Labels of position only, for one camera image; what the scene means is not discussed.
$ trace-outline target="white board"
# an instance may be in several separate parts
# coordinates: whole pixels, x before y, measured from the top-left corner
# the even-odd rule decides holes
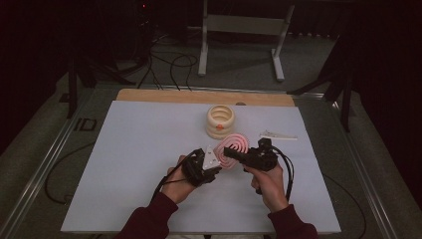
[[[120,231],[131,212],[146,206],[179,155],[219,142],[205,131],[212,105],[113,102],[65,218],[65,232]],[[273,145],[295,166],[290,202],[318,233],[339,232],[328,192],[298,108],[231,106],[235,132],[251,147],[260,132],[297,135]],[[195,189],[170,218],[171,233],[271,233],[269,210],[250,186],[252,176],[237,164]]]

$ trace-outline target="long-sleeved shirt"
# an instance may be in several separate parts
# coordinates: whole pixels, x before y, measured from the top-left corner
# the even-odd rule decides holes
[[[169,233],[168,219],[177,209],[178,206],[160,192],[147,207],[135,209],[123,229],[114,238],[164,239]],[[270,213],[268,217],[274,225],[278,239],[317,238],[315,227],[299,218],[294,205]]]

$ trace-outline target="white metal stand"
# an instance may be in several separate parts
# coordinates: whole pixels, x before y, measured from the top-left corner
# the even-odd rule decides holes
[[[285,19],[269,19],[254,17],[239,17],[208,14],[208,0],[204,0],[204,11],[202,19],[202,48],[199,58],[198,75],[203,77],[207,71],[208,57],[208,31],[250,33],[279,36],[279,44],[276,49],[272,49],[272,57],[277,80],[282,82],[285,79],[282,64],[280,61],[280,52],[289,29],[289,24],[295,9],[292,5],[288,9]]]

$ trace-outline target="person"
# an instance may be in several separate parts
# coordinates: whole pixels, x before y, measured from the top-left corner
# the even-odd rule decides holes
[[[313,239],[317,238],[317,230],[312,224],[303,222],[289,204],[285,195],[283,169],[278,164],[274,169],[265,172],[244,165],[253,174],[251,185],[261,189],[264,204],[270,210],[268,217],[273,223],[278,239]],[[184,179],[181,167],[168,176],[167,181],[177,181],[164,184],[161,191],[152,199],[147,207],[135,209],[115,239],[131,238],[165,238],[169,229],[167,222],[178,209],[177,204],[184,201],[195,189]]]

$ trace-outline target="pink coil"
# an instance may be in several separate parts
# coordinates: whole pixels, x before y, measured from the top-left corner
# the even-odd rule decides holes
[[[220,160],[221,166],[223,168],[231,168],[237,163],[237,160],[231,157],[226,157],[224,155],[224,147],[230,147],[237,151],[247,153],[249,149],[249,141],[242,134],[232,133],[222,139],[214,148],[214,153]]]

